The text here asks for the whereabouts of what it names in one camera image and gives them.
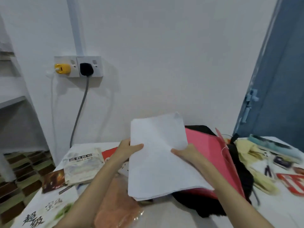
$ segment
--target wall socket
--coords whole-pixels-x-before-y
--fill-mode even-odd
[[[71,72],[69,74],[61,75],[66,77],[80,77],[76,56],[55,56],[54,61],[55,64],[69,64],[71,66]]]
[[[83,56],[83,57],[77,57],[77,63],[78,63],[78,69],[80,70],[80,64],[81,63],[89,63],[92,65],[94,73],[91,77],[103,77],[103,69],[102,69],[102,63],[101,63],[101,56]]]

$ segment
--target tabletop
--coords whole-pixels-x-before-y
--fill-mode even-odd
[[[284,143],[285,142],[275,137],[265,137],[270,140]],[[119,142],[112,143],[87,143],[87,144],[76,144],[69,152],[77,151],[82,149],[100,147],[102,151],[117,147]],[[62,162],[56,167],[56,170],[63,168]],[[286,171],[280,167],[274,166],[274,172],[276,173],[291,173],[294,174],[293,170]],[[79,195],[85,190],[87,185],[84,185],[78,189]],[[303,208],[304,198],[297,197],[291,194],[288,189],[280,182],[276,182],[276,186],[280,190],[280,194],[273,196],[267,195],[259,189],[255,188],[255,191],[260,199],[261,205],[257,210],[268,219],[276,228],[299,228],[304,224]],[[40,189],[34,196],[28,206],[34,206],[39,203],[41,199],[52,197],[62,189],[58,189],[46,194],[41,194]],[[167,227],[188,227],[188,228],[232,228],[229,219],[225,216],[212,215],[210,218],[201,218],[196,211],[186,208],[185,206],[178,203],[171,195],[167,195],[161,198],[154,199],[152,205],[144,208],[144,213],[132,228],[167,228]]]

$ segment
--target checkered floor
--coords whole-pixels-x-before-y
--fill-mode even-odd
[[[49,151],[4,154],[16,180],[5,182],[0,176],[0,227],[9,228],[42,185],[42,177],[55,169]]]

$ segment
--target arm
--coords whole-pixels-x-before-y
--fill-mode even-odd
[[[58,222],[55,228],[92,227],[96,213],[114,175],[131,154],[142,148],[143,144],[130,146],[130,139],[121,141],[116,152],[103,165],[72,209]]]
[[[213,186],[234,228],[274,228],[226,181],[215,166],[197,151],[193,144],[189,144],[184,150],[172,149],[171,152],[193,164]]]

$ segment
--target yellow charger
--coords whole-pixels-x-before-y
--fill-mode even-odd
[[[71,72],[71,66],[69,64],[55,64],[54,68],[59,74],[69,74]]]

